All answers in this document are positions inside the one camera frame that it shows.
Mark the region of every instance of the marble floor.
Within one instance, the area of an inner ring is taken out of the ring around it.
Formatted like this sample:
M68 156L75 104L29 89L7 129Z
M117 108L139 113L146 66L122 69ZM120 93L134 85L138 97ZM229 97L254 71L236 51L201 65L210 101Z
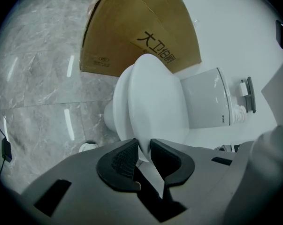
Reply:
M89 4L19 0L0 30L0 127L13 156L1 180L18 193L85 141L119 141L102 116L118 78L79 69Z

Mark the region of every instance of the toilet bowl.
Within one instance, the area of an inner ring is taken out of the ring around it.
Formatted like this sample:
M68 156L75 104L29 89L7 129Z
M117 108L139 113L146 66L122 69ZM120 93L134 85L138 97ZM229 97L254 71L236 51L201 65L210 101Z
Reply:
M220 68L179 80L151 54L120 76L104 121L122 141L137 138L139 159L151 161L150 139L183 143L189 129L232 125L234 111Z

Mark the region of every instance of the cardboard box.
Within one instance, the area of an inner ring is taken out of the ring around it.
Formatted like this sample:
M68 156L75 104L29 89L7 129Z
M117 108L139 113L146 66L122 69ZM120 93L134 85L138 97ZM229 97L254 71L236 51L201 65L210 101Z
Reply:
M80 57L82 71L120 76L145 53L171 72L201 62L183 0L94 0Z

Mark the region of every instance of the black plug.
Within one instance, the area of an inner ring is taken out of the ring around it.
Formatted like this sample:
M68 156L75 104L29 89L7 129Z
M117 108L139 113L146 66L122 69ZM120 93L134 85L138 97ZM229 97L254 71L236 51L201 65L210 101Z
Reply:
M12 161L11 144L8 142L6 137L4 137L1 141L1 156L8 162Z

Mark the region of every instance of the white toilet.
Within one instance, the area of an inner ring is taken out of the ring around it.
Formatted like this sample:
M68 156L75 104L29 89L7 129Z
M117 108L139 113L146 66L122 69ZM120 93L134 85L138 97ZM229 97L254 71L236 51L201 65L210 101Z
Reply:
M237 112L220 68L180 81L158 58L144 54L120 76L104 121L122 141L137 138L139 159L151 161L151 138L183 143L190 128L231 125Z

